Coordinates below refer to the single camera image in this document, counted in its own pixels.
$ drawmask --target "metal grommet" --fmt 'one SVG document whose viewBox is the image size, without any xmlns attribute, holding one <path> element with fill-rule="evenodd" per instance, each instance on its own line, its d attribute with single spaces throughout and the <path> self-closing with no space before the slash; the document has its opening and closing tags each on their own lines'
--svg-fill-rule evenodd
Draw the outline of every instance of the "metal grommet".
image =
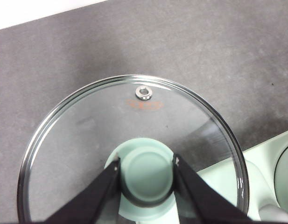
<svg viewBox="0 0 288 224">
<path fill-rule="evenodd" d="M 136 88 L 135 95 L 141 100 L 149 100 L 152 97 L 152 89 L 146 85 L 140 85 Z"/>
</svg>

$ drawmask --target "gray surface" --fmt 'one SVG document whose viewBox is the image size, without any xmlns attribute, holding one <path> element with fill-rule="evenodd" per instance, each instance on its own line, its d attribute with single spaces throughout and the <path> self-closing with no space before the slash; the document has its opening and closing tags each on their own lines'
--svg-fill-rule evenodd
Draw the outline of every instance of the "gray surface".
<svg viewBox="0 0 288 224">
<path fill-rule="evenodd" d="M 243 149 L 288 130 L 288 1 L 107 1 L 0 30 L 0 222 L 27 143 L 64 97 L 143 73 L 210 102 Z"/>
</svg>

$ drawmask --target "circular opening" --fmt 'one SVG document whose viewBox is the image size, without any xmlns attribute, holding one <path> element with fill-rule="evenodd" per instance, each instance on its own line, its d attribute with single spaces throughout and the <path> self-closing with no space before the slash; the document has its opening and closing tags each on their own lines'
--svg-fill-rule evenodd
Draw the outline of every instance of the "circular opening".
<svg viewBox="0 0 288 224">
<path fill-rule="evenodd" d="M 279 205 L 288 212 L 288 148 L 283 151 L 275 167 L 274 190 Z"/>
<path fill-rule="evenodd" d="M 144 89 L 140 89 L 140 93 L 143 95 L 147 95 L 149 91 L 146 88 L 144 88 Z"/>
</svg>

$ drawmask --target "white background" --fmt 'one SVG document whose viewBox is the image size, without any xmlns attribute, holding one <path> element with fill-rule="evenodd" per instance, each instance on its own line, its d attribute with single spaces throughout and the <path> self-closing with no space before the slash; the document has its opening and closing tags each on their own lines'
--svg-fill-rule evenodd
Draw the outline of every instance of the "white background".
<svg viewBox="0 0 288 224">
<path fill-rule="evenodd" d="M 0 0 L 0 29 L 105 0 Z"/>
</svg>

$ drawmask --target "pot lid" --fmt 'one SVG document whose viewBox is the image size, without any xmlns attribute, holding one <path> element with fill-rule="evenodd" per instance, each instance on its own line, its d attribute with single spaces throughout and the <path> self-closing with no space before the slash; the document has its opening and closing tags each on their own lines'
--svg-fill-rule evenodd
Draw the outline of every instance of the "pot lid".
<svg viewBox="0 0 288 224">
<path fill-rule="evenodd" d="M 177 83 L 126 75 L 79 89 L 40 124 L 20 171 L 20 221 L 49 217 L 104 169 L 114 149 L 139 138 L 155 140 L 181 155 L 211 187 L 247 213 L 244 159 L 221 116 Z M 223 168 L 210 177 L 207 170 L 218 163 Z"/>
</svg>

